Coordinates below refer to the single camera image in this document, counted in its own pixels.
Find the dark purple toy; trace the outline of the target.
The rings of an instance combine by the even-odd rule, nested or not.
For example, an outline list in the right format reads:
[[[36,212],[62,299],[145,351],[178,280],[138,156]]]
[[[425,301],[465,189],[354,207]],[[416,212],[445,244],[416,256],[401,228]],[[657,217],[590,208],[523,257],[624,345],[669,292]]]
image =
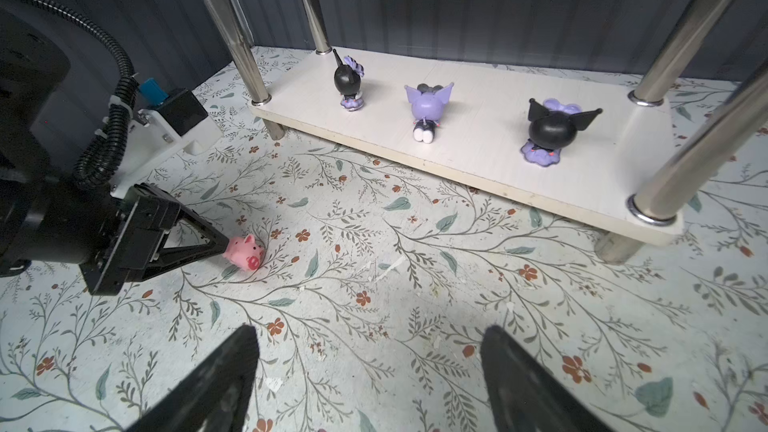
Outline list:
[[[333,55],[337,64],[334,85],[341,95],[340,105],[347,111],[357,111],[365,105],[361,91],[364,67],[351,56],[341,57],[336,49]]]

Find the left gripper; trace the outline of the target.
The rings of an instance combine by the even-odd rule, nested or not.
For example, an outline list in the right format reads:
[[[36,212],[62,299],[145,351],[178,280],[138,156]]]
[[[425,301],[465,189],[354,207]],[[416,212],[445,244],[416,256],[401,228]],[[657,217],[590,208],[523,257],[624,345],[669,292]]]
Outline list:
[[[170,232],[179,223],[189,225],[200,242],[167,247]],[[106,245],[80,271],[90,294],[114,296],[127,282],[144,282],[221,255],[228,243],[222,232],[165,191],[139,184],[119,202]]]

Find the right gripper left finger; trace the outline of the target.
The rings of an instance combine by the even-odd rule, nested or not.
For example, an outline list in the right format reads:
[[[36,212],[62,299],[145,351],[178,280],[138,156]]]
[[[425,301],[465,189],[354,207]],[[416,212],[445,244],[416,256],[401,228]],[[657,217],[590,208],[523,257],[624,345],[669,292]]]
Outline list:
[[[237,328],[131,431],[241,431],[260,357],[256,329]]]

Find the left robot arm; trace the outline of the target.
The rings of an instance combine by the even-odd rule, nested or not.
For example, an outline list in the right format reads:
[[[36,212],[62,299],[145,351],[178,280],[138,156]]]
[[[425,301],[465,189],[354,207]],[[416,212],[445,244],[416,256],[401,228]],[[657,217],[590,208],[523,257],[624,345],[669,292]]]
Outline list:
[[[66,150],[55,110],[70,62],[40,30],[1,14],[1,274],[36,262],[75,265],[87,290],[112,296],[222,254],[227,237],[168,192],[146,182],[179,152],[198,154],[220,138],[217,124],[187,89],[139,82],[119,42],[82,14],[52,0],[14,0],[63,19],[109,52],[117,82],[101,123]]]

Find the purple striped toy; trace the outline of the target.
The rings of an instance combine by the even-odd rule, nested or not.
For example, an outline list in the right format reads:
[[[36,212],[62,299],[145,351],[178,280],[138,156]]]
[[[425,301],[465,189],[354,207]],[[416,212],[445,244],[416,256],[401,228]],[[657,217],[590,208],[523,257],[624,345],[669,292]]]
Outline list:
[[[520,149],[524,160],[544,168],[558,164],[563,149],[602,112],[602,108],[585,111],[578,104],[563,104],[556,99],[540,103],[530,98],[528,139]]]

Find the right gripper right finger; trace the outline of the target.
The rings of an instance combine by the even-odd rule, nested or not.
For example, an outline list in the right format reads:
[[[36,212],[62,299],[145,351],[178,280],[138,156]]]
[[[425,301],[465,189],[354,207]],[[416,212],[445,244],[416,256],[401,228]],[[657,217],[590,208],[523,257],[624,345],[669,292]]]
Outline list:
[[[608,431],[504,329],[486,329],[480,357],[498,431]]]

